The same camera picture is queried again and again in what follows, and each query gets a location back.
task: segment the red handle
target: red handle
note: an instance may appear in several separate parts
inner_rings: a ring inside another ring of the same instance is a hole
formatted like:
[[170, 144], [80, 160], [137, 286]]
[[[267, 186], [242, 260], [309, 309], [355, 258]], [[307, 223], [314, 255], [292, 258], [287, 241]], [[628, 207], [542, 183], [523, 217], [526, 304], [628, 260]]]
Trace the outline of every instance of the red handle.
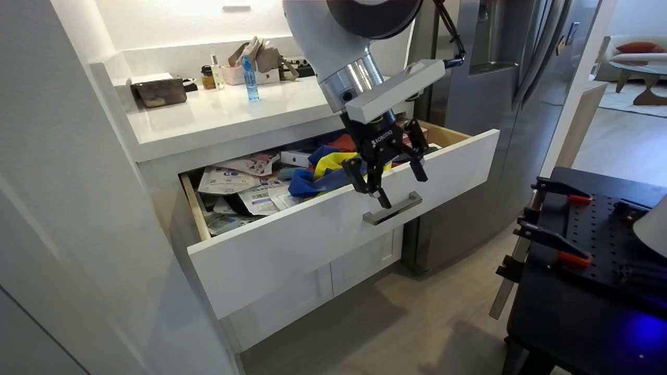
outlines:
[[593, 198], [589, 196], [567, 196], [567, 203], [571, 207], [589, 207], [593, 205]]
[[577, 269], [587, 269], [593, 267], [593, 258], [585, 256], [575, 256], [571, 253], [558, 253], [558, 260]]

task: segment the stainless steel refrigerator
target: stainless steel refrigerator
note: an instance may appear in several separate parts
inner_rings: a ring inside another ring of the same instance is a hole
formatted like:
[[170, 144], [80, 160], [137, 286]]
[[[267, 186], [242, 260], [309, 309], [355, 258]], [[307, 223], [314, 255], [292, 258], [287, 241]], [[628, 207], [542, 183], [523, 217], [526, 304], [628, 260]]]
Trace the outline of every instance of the stainless steel refrigerator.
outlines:
[[[466, 62], [416, 99], [416, 119], [465, 134], [500, 130], [488, 183], [405, 229], [402, 263], [437, 271], [495, 237], [529, 201], [600, 0], [461, 0]], [[431, 5], [416, 17], [411, 56], [449, 56]]]

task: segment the tile floor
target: tile floor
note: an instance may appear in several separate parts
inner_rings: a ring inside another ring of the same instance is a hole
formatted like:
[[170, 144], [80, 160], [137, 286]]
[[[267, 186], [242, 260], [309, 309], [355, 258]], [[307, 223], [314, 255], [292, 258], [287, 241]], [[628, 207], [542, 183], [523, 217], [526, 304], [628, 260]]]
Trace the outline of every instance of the tile floor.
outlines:
[[[667, 119], [598, 110], [577, 169], [667, 186]], [[493, 375], [504, 319], [488, 309], [510, 229], [416, 282], [390, 269], [244, 354], [248, 375]]]

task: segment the white countertop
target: white countertop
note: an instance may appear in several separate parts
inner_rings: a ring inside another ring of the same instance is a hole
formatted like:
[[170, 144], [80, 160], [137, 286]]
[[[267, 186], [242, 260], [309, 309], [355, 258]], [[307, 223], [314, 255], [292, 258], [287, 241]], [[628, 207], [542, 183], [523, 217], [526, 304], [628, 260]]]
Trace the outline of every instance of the white countertop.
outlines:
[[183, 105], [129, 113], [137, 163], [331, 116], [314, 77], [261, 85], [259, 96], [248, 102], [244, 85], [224, 85], [190, 91]]

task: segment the white drawer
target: white drawer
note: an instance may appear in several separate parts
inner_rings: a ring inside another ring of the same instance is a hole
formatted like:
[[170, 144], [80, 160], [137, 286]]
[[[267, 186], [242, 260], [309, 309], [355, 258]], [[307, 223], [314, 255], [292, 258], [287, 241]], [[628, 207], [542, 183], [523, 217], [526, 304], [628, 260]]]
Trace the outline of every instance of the white drawer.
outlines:
[[193, 188], [183, 174], [183, 190], [203, 235], [188, 255], [215, 314], [224, 319], [488, 179], [498, 141], [496, 130], [469, 137], [444, 128], [423, 128], [435, 132], [444, 145], [423, 160], [429, 181], [416, 183], [409, 164], [384, 177], [394, 205], [409, 194], [419, 194], [421, 203], [380, 226], [362, 219], [382, 210], [378, 201], [349, 186], [210, 237]]
[[323, 267], [231, 313], [224, 327], [235, 352], [244, 352], [331, 298], [331, 269]]
[[331, 263], [334, 296], [349, 291], [382, 269], [401, 258], [401, 243], [394, 243], [394, 234], [382, 235], [371, 243], [353, 251], [351, 255]]

